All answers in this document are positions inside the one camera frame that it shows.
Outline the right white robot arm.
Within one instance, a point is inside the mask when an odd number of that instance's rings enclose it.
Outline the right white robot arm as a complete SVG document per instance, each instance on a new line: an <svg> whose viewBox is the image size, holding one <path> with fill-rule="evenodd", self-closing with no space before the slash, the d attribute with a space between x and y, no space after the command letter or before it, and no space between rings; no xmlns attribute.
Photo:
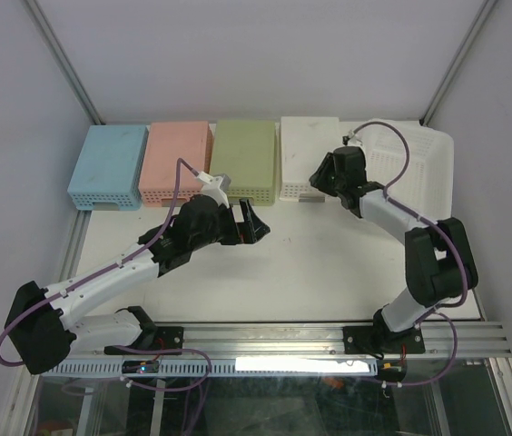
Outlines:
<svg viewBox="0 0 512 436"><path fill-rule="evenodd" d="M327 153L310 185L404 247L406 287L375 312L369 328L345 335L355 352L374 357L394 352L436 309L452 300L463 302L478 285L464 224L456 218L434 222L388 197L384 185L368 180L360 148L342 146Z"/></svg>

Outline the green plastic basket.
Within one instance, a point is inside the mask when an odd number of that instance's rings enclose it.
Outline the green plastic basket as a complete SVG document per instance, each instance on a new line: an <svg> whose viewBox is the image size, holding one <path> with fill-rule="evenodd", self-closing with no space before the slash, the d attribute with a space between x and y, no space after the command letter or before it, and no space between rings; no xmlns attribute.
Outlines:
<svg viewBox="0 0 512 436"><path fill-rule="evenodd" d="M230 201L275 202L276 125L263 120L220 120L215 126L211 174L226 174Z"/></svg>

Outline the large white plastic container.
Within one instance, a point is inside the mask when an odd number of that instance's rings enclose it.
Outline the large white plastic container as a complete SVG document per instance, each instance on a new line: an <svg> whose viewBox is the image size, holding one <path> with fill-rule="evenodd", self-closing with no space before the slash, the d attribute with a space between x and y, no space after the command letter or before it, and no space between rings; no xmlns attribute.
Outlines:
<svg viewBox="0 0 512 436"><path fill-rule="evenodd" d="M416 212L434 220L449 218L452 208L454 141L450 135L416 122L388 120L409 145L409 166L389 188L389 195ZM399 137L382 125L357 133L366 157L367 177L382 184L397 176L405 163Z"/></svg>

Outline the pink plastic basket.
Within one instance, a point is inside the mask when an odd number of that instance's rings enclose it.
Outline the pink plastic basket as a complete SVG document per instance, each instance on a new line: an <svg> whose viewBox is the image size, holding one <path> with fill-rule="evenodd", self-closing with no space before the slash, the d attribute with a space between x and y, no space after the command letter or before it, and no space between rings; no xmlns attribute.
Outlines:
<svg viewBox="0 0 512 436"><path fill-rule="evenodd" d="M155 122L150 124L139 192L146 207L162 207L197 194L202 184L182 168L180 187L174 194L177 160L182 158L197 171L210 171L213 134L206 121Z"/></svg>

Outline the small white plastic basket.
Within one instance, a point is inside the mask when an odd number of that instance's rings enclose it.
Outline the small white plastic basket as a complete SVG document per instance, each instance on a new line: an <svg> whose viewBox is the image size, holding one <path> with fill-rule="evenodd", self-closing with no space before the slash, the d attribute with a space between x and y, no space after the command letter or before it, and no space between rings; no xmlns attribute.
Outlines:
<svg viewBox="0 0 512 436"><path fill-rule="evenodd" d="M341 142L338 117L283 116L280 121L281 201L324 201L310 185L328 152Z"/></svg>

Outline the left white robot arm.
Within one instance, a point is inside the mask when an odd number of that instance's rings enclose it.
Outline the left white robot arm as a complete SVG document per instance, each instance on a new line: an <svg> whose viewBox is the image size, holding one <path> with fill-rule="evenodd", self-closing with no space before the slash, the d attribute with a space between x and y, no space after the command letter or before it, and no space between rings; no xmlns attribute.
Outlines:
<svg viewBox="0 0 512 436"><path fill-rule="evenodd" d="M164 350L155 322L142 307L128 306L106 315L95 315L94 309L185 265L208 245L255 244L270 233L248 200L242 199L240 207L243 219L237 222L230 206L195 195L106 265L44 288L36 282L21 286L5 321L21 365L36 375L52 370L72 352Z"/></svg>

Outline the blue plastic basket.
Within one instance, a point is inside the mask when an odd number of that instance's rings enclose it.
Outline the blue plastic basket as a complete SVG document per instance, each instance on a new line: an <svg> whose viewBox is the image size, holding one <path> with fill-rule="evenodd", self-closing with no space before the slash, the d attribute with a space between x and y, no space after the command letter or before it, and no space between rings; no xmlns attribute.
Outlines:
<svg viewBox="0 0 512 436"><path fill-rule="evenodd" d="M147 140L144 124L91 126L67 188L76 209L92 211L104 203L120 211L139 209L138 185Z"/></svg>

